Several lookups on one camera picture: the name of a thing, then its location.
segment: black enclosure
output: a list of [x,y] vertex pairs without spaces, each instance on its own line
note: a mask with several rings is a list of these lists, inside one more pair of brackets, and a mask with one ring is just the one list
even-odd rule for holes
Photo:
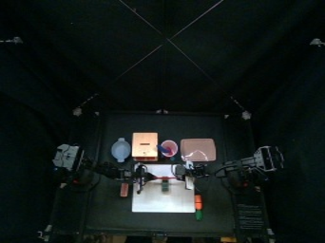
[[73,138],[103,157],[92,136],[104,128],[84,121],[164,111],[155,116],[237,117],[251,124],[250,152],[279,146],[270,227],[278,242],[324,242],[324,10],[322,0],[3,0],[0,241],[40,241],[56,147]]

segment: pink cup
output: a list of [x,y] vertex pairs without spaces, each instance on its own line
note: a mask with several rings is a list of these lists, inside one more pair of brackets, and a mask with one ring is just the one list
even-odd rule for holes
[[164,157],[168,157],[170,158],[170,157],[175,156],[175,154],[178,153],[178,144],[176,144],[176,142],[174,140],[164,140],[162,142],[162,147],[164,149],[168,149],[170,150],[168,153],[163,153],[162,152],[162,154],[163,154]]

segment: white object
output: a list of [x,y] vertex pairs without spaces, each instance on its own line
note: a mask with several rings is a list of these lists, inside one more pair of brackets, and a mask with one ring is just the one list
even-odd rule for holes
[[[156,177],[174,177],[170,164],[146,164],[147,172]],[[168,180],[168,191],[162,192],[162,180],[151,180],[140,194],[134,186],[132,212],[135,213],[194,213],[194,190],[175,178]]]
[[124,138],[119,138],[116,143],[112,145],[112,156],[116,158],[116,161],[122,163],[130,154],[131,145]]
[[251,114],[250,114],[247,111],[243,111],[243,112],[241,113],[241,116],[242,116],[242,118],[243,118],[245,120],[250,120],[250,118],[251,118]]

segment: black wall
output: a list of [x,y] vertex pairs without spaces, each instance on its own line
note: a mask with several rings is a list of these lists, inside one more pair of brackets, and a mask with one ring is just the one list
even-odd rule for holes
[[269,216],[281,242],[322,242],[325,49],[312,50],[253,119],[257,144],[278,145],[286,170],[266,188]]
[[4,46],[0,59],[0,242],[36,242],[49,221],[52,158],[69,116]]

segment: table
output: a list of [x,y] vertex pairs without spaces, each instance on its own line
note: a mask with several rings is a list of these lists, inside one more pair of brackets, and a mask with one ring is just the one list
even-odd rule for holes
[[[158,132],[159,142],[182,139],[213,139],[217,160],[207,170],[215,171],[227,160],[250,157],[254,143],[249,121],[241,115],[215,114],[146,114],[108,112],[76,121],[69,142],[83,144],[85,153],[99,162],[108,161],[123,168],[135,165],[132,158],[115,162],[112,144],[124,138],[132,144],[134,132]],[[234,235],[234,209],[231,197],[219,178],[199,179],[196,188],[203,198],[203,220],[188,213],[132,213],[132,191],[119,197],[120,181],[98,176],[96,186],[87,193],[59,190],[56,210],[52,213],[55,234],[127,234],[168,236]]]

